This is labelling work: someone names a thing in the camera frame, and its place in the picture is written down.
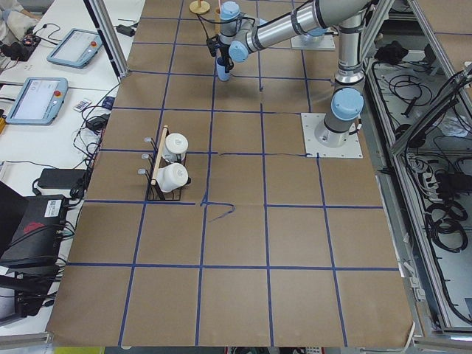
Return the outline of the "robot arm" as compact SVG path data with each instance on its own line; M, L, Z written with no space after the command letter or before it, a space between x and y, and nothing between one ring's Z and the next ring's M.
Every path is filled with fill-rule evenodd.
M372 1L306 1L290 12L265 21L241 11L234 1L220 6L219 32L207 39L216 59L218 78L227 81L235 63L250 54L289 40L295 49L322 51L330 39L329 30L339 37L338 68L330 110L314 128L313 136L325 148L340 148L358 133L364 107L362 37Z

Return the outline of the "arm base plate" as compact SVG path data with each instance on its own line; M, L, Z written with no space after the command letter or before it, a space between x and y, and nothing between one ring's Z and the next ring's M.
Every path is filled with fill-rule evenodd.
M332 52L336 45L332 35L320 36L298 35L291 39L291 48L295 50L312 50Z
M305 155L311 158L362 159L353 122L348 131L334 133L325 126L324 113L301 113Z

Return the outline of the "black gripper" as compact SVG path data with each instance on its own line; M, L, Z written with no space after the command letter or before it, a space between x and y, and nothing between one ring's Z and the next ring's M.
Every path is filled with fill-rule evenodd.
M234 64L229 55L229 46L226 44L221 44L219 50L221 56L218 59L218 64L224 68L225 72L230 72L233 69Z

